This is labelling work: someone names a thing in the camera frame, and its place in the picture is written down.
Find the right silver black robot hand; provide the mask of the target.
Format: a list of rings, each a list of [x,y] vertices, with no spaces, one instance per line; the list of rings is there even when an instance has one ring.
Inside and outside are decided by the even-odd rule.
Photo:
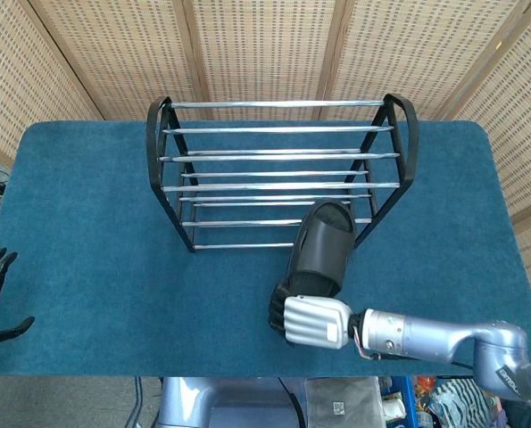
[[[283,283],[270,297],[269,325],[292,344],[340,350],[360,332],[360,323],[342,301],[294,294]]]

